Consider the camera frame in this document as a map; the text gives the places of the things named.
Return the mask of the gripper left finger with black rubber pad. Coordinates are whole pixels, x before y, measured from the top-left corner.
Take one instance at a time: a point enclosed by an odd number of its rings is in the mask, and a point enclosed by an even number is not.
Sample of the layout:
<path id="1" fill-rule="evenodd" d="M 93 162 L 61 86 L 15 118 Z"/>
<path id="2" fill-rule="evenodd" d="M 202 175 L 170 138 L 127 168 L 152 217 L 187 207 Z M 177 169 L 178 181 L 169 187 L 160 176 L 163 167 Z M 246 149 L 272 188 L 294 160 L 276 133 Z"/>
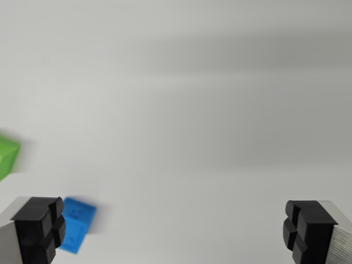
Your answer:
<path id="1" fill-rule="evenodd" d="M 17 197 L 1 212 L 1 263 L 52 263 L 65 237 L 61 197 Z"/>

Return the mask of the gripper right finger with black rubber pad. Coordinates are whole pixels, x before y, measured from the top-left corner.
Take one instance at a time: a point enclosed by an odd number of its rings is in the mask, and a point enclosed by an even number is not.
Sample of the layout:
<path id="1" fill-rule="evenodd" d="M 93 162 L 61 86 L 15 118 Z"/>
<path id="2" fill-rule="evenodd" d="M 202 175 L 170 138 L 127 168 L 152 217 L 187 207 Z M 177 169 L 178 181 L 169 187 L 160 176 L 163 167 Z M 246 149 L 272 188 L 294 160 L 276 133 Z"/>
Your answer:
<path id="1" fill-rule="evenodd" d="M 331 201 L 289 200 L 283 240 L 297 264 L 350 264 L 351 220 Z"/>

